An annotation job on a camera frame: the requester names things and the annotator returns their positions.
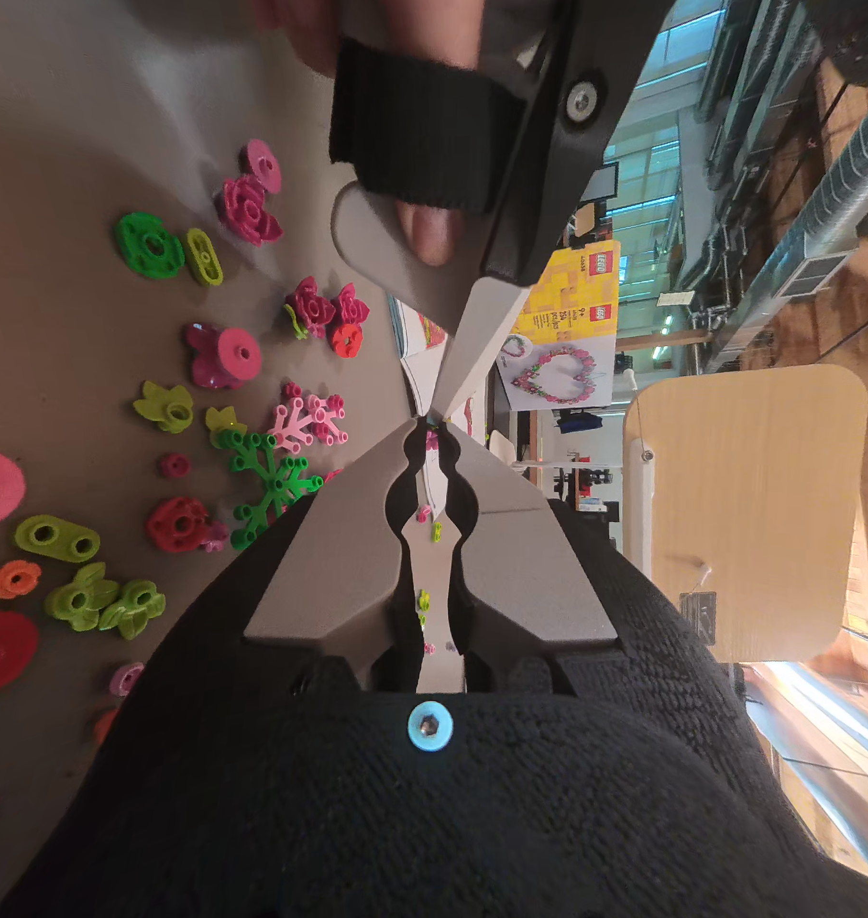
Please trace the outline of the light pink branch brick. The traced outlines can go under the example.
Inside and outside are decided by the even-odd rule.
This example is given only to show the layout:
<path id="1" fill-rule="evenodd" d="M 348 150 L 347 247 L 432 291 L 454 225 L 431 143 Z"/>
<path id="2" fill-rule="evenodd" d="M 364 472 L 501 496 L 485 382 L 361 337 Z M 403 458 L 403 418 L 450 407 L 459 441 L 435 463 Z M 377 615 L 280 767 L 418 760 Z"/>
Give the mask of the light pink branch brick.
<path id="1" fill-rule="evenodd" d="M 336 446 L 348 442 L 348 432 L 341 427 L 346 417 L 342 396 L 319 396 L 294 382 L 283 384 L 280 396 L 273 423 L 267 429 L 267 436 L 274 438 L 275 450 L 299 455 L 315 444 Z"/>

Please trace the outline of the open instruction booklet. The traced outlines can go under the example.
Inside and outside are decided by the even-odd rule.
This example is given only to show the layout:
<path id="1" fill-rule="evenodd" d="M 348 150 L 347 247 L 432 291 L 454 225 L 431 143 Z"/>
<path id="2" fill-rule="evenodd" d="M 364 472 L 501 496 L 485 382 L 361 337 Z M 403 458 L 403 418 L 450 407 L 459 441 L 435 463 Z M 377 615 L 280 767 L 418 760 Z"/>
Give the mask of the open instruction booklet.
<path id="1" fill-rule="evenodd" d="M 415 405 L 415 414 L 426 416 L 449 337 L 431 320 L 394 296 L 387 295 L 387 302 L 396 348 Z M 454 425 L 482 445 L 486 445 L 488 436 L 488 396 L 488 384 L 484 381 L 450 417 Z M 437 444 L 427 450 L 422 476 L 426 496 L 421 506 L 430 507 L 426 521 L 438 522 L 446 509 L 448 480 L 440 468 Z"/>

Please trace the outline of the bare green brick stem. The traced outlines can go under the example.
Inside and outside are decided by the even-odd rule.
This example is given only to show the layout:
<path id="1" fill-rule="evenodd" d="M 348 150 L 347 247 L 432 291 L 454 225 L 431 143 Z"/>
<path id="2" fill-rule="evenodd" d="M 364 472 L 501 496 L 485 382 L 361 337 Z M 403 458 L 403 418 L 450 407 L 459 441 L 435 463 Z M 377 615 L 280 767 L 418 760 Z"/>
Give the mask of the bare green brick stem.
<path id="1" fill-rule="evenodd" d="M 309 475 L 306 458 L 290 455 L 277 458 L 278 446 L 278 437 L 270 433 L 241 433 L 233 429 L 219 434 L 218 448 L 232 453 L 230 471 L 252 472 L 262 488 L 262 496 L 255 504 L 240 504 L 233 510 L 234 519 L 241 524 L 230 535 L 230 544 L 237 551 L 253 545 L 290 507 L 325 485 L 322 476 Z"/>

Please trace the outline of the green round brick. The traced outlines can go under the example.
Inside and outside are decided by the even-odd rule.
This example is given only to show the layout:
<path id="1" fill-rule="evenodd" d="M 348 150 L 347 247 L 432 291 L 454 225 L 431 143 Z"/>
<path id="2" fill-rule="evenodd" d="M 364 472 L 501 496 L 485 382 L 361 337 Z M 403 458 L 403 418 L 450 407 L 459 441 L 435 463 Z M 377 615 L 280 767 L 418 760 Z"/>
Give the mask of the green round brick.
<path id="1" fill-rule="evenodd" d="M 126 265 L 142 277 L 169 279 L 185 266 L 185 251 L 179 238 L 153 214 L 125 214 L 114 226 L 114 237 Z"/>

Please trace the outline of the magenta rose brick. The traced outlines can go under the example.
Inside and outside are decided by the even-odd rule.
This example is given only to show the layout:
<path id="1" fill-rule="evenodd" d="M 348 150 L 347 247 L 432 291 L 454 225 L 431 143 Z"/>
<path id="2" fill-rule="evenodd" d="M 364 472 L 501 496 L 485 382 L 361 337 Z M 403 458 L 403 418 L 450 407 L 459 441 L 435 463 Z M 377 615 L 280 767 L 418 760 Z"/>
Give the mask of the magenta rose brick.
<path id="1" fill-rule="evenodd" d="M 278 241 L 283 230 L 265 209 L 266 190 L 253 175 L 223 180 L 215 199 L 221 222 L 241 240 L 261 247 Z"/>
<path id="2" fill-rule="evenodd" d="M 370 315 L 367 304 L 357 296 L 356 287 L 348 283 L 342 287 L 332 300 L 335 308 L 336 323 L 353 325 L 360 328 Z"/>
<path id="3" fill-rule="evenodd" d="M 319 290 L 316 279 L 306 276 L 287 295 L 283 309 L 290 318 L 294 337 L 324 339 L 327 326 L 336 316 L 336 309 Z"/>

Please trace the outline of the person's left hand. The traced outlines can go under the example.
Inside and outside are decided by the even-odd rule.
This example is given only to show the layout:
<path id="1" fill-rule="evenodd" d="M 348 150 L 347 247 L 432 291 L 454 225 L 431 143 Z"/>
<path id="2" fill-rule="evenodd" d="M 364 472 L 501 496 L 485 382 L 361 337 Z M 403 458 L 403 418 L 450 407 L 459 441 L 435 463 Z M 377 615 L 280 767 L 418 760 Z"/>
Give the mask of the person's left hand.
<path id="1" fill-rule="evenodd" d="M 261 28 L 279 29 L 297 59 L 333 78 L 345 36 L 421 61 L 477 69 L 484 1 L 267 1 L 253 2 Z M 410 249 L 440 267 L 452 257 L 462 230 L 458 211 L 397 200 L 395 208 Z"/>

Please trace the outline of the scattered small loose bricks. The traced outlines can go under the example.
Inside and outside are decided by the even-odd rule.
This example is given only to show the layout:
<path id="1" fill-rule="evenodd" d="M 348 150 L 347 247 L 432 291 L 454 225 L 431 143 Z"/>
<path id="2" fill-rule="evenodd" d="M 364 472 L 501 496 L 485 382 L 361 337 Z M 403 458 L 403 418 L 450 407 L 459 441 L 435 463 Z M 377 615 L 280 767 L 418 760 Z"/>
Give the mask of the scattered small loose bricks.
<path id="1" fill-rule="evenodd" d="M 0 690 L 36 683 L 25 714 L 0 717 L 0 777 L 12 778 L 24 766 L 38 778 L 39 790 L 50 790 L 57 771 L 42 754 L 4 753 L 1 743 L 24 738 L 26 730 L 46 721 L 39 700 L 50 700 L 63 679 L 38 677 L 42 665 L 60 662 L 66 676 L 86 680 L 82 671 L 95 651 L 110 654 L 146 634 L 162 636 L 161 616 L 178 613 L 182 597 L 204 575 L 213 576 L 241 551 L 230 535 L 241 524 L 233 517 L 240 504 L 262 496 L 252 472 L 233 473 L 232 453 L 218 448 L 224 430 L 267 433 L 287 382 L 319 396 L 339 394 L 346 417 L 341 427 L 357 432 L 357 408 L 391 420 L 383 396 L 398 387 L 373 386 L 364 394 L 340 393 L 351 382 L 346 368 L 369 369 L 371 353 L 347 360 L 324 339 L 280 339 L 255 331 L 249 319 L 221 315 L 191 316 L 165 312 L 163 296 L 178 292 L 178 275 L 151 280 L 131 274 L 143 285 L 132 306 L 152 306 L 153 322 L 139 313 L 117 308 L 105 336 L 90 339 L 78 328 L 66 335 L 73 354 L 50 350 L 51 364 L 41 373 L 35 407 L 17 407 L 11 419 L 0 419 L 0 432 L 13 434 L 11 450 L 0 453 L 20 466 L 26 494 L 0 522 L 0 612 L 32 619 L 39 631 L 38 648 L 26 670 Z M 183 337 L 190 323 L 243 328 L 261 350 L 262 370 L 237 389 L 203 388 L 193 384 L 194 352 Z M 325 485 L 346 465 L 344 458 L 310 465 L 319 450 L 347 453 L 346 443 L 309 446 L 299 455 L 276 450 L 276 457 L 304 457 L 309 475 Z M 144 532 L 144 522 L 163 500 L 198 499 L 210 514 L 210 533 L 197 550 L 170 554 L 158 550 Z"/>

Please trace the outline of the beige panel on white stand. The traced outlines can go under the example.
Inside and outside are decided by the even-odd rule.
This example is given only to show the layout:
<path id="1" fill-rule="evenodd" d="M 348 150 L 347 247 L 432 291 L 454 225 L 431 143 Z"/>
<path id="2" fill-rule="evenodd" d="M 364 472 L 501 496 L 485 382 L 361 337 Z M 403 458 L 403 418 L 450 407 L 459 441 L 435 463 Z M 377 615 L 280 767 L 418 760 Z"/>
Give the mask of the beige panel on white stand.
<path id="1" fill-rule="evenodd" d="M 838 365 L 665 379 L 623 422 L 624 556 L 722 663 L 841 630 L 868 396 Z"/>

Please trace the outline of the red flower brick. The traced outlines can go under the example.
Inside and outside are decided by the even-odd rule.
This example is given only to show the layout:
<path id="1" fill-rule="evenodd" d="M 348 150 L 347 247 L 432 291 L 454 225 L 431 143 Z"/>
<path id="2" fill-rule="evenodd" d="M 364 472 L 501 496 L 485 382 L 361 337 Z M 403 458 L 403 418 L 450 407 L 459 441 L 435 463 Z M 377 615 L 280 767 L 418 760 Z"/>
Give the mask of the red flower brick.
<path id="1" fill-rule="evenodd" d="M 210 514 L 198 499 L 165 499 L 148 515 L 144 522 L 144 532 L 162 552 L 192 552 L 209 536 Z"/>

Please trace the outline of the magenta rose with disc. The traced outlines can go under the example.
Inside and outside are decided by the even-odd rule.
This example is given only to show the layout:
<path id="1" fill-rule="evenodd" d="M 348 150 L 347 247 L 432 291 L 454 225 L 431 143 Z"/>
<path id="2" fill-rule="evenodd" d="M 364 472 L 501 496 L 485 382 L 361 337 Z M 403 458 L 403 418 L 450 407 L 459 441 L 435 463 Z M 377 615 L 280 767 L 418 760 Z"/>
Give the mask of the magenta rose with disc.
<path id="1" fill-rule="evenodd" d="M 243 328 L 195 322 L 183 337 L 194 352 L 190 377 L 198 387 L 237 389 L 261 374 L 260 346 Z"/>

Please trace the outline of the silver air duct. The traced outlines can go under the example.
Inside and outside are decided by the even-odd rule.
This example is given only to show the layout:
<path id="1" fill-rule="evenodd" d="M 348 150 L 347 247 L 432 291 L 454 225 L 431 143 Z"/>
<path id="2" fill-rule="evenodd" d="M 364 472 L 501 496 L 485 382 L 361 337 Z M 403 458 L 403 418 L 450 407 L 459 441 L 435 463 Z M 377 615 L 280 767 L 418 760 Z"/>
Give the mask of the silver air duct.
<path id="1" fill-rule="evenodd" d="M 856 251 L 867 215 L 868 113 L 715 335 L 700 372 L 719 372 L 788 301 L 829 282 Z"/>

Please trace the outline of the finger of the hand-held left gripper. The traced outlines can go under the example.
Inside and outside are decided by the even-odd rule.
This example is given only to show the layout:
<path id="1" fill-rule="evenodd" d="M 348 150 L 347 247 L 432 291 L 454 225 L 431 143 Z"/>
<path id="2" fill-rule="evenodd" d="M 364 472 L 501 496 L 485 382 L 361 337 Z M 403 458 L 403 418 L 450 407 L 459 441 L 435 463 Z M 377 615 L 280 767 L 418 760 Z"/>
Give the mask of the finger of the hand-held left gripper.
<path id="1" fill-rule="evenodd" d="M 530 291 L 494 278 L 473 284 L 440 364 L 430 417 L 451 418 L 481 388 Z"/>

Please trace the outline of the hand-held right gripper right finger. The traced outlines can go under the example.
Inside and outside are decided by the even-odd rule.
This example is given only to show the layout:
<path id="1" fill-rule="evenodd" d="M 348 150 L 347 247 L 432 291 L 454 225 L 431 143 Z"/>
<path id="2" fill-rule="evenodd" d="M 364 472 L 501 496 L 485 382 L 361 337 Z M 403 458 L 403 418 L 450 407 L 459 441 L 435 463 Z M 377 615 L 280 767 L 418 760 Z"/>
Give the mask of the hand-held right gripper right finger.
<path id="1" fill-rule="evenodd" d="M 451 560 L 451 640 L 464 689 L 505 688 L 527 659 L 619 653 L 619 636 L 547 499 L 450 422 L 439 427 Z"/>

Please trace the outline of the red round disc brick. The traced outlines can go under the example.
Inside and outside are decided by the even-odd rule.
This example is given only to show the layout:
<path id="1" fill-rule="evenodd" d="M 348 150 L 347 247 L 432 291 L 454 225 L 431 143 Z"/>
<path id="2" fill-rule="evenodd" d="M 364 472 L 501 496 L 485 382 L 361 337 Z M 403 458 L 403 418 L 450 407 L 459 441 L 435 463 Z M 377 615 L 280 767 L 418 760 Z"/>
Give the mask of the red round disc brick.
<path id="1" fill-rule="evenodd" d="M 26 670 L 38 648 L 39 631 L 32 619 L 0 612 L 0 690 Z"/>

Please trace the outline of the yellow toy set box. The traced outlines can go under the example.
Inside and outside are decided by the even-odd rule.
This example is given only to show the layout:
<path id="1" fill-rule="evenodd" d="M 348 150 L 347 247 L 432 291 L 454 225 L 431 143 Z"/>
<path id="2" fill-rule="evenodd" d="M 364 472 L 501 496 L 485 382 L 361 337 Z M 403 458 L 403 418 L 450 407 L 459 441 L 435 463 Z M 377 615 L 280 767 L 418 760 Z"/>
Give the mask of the yellow toy set box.
<path id="1" fill-rule="evenodd" d="M 555 251 L 496 359 L 514 411 L 611 400 L 618 325 L 617 240 Z"/>

